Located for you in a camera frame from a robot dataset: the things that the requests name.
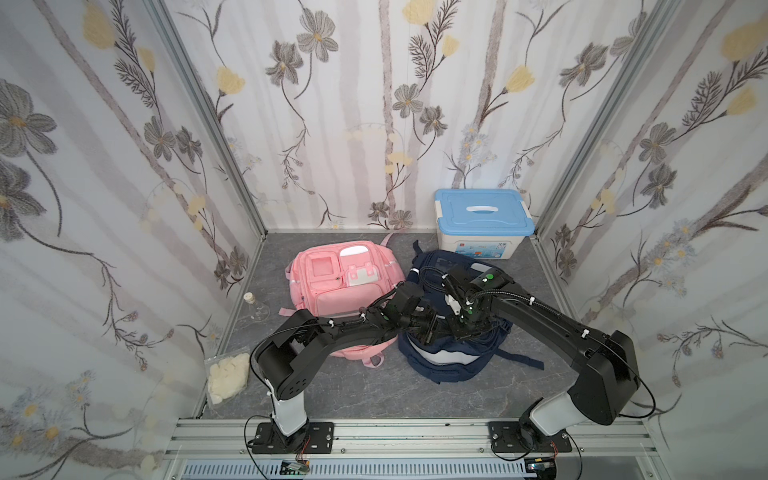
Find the navy blue backpack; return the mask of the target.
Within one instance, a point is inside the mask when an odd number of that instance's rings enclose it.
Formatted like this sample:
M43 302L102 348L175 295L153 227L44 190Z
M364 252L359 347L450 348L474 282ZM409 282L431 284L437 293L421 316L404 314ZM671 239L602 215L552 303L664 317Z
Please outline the navy blue backpack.
M463 382L475 377L495 357L537 370L544 368L540 360L502 349L512 328L509 321L494 319L467 338L452 330L460 323L447 302L443 275L456 267L474 278L488 272L489 263L441 249L424 251L418 241L413 243L413 250L406 279L422 287L422 303L435 312L427 325L414 327L398 338L400 352L417 373L437 384Z

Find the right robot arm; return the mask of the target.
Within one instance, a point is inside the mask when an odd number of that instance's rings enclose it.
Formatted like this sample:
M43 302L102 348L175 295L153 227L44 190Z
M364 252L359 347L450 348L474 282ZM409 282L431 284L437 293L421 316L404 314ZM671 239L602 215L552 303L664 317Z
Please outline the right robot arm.
M643 385L629 336L588 328L539 301L500 269L472 275L454 268L442 276L441 286L460 320L472 325L509 321L576 372L566 391L534 402L518 419L517 437L526 449L584 421L611 425Z

